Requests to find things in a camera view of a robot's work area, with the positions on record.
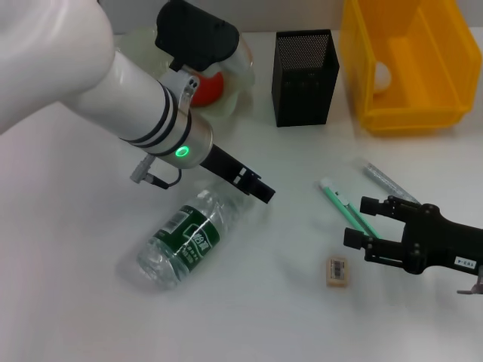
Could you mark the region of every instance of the black mesh pencil holder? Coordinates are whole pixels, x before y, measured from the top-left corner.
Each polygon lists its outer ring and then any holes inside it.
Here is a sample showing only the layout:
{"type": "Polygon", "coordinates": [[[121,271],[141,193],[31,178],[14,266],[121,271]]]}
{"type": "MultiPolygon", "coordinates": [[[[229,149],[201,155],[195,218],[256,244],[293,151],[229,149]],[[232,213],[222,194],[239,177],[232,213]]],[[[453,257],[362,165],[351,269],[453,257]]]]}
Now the black mesh pencil holder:
{"type": "Polygon", "coordinates": [[[325,124],[338,73],[330,30],[277,32],[272,80],[277,127],[325,124]]]}

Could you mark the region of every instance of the yellow plastic bin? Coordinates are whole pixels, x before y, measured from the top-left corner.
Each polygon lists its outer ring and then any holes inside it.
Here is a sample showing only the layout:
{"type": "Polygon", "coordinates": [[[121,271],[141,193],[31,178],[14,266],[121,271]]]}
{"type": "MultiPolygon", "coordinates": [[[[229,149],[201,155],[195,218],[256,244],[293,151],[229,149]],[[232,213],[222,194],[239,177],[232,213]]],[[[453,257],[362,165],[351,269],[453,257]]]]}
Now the yellow plastic bin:
{"type": "Polygon", "coordinates": [[[369,131],[450,127],[472,108],[481,54],[454,0],[345,0],[340,53],[369,131]],[[379,94],[377,62],[392,75],[379,94]]]}

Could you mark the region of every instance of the label sticker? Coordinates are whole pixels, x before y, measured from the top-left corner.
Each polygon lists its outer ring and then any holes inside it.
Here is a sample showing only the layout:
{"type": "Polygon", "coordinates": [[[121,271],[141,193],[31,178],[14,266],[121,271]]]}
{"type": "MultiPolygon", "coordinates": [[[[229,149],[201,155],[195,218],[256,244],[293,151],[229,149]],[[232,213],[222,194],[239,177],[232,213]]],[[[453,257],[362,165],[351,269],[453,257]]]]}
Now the label sticker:
{"type": "Polygon", "coordinates": [[[460,258],[459,256],[457,256],[456,259],[454,260],[454,264],[458,266],[462,266],[464,268],[469,268],[469,269],[476,268],[476,262],[474,260],[460,258]]]}
{"type": "Polygon", "coordinates": [[[214,225],[194,207],[183,206],[152,238],[180,257],[192,271],[220,241],[214,225]]]}
{"type": "Polygon", "coordinates": [[[331,278],[343,281],[345,278],[345,263],[342,260],[331,260],[331,278]]]}

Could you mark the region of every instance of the white tabletop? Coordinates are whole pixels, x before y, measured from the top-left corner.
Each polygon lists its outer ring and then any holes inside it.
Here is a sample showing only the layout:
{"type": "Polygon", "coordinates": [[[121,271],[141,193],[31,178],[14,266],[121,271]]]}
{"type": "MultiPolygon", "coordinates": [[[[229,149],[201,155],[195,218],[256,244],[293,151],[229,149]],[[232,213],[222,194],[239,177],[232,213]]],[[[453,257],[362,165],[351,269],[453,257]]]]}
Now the white tabletop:
{"type": "MultiPolygon", "coordinates": [[[[483,29],[473,30],[483,48],[483,29]]],[[[481,360],[483,297],[475,277],[421,276],[364,261],[343,246],[346,220],[314,187],[385,198],[353,166],[372,161],[448,219],[483,226],[483,82],[475,108],[433,137],[377,139],[352,120],[339,75],[325,126],[275,126],[275,34],[247,34],[257,85],[216,142],[277,193],[177,289],[160,293],[134,257],[183,202],[209,183],[201,168],[164,192],[135,185],[143,152],[57,104],[0,137],[0,360],[481,360]],[[325,286],[331,255],[349,259],[345,290],[325,286]]],[[[158,162],[156,173],[175,177],[158,162]]],[[[402,224],[370,222],[400,240],[402,224]]]]}

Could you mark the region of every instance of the plastic water bottle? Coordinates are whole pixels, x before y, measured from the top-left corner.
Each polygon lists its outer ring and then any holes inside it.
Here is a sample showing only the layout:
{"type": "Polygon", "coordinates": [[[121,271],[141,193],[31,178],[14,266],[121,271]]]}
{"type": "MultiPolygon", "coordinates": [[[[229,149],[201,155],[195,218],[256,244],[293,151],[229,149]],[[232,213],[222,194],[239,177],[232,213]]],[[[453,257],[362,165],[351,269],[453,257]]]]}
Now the plastic water bottle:
{"type": "Polygon", "coordinates": [[[226,237],[250,198],[216,183],[188,201],[148,240],[137,262],[162,289],[175,288],[226,237]]]}

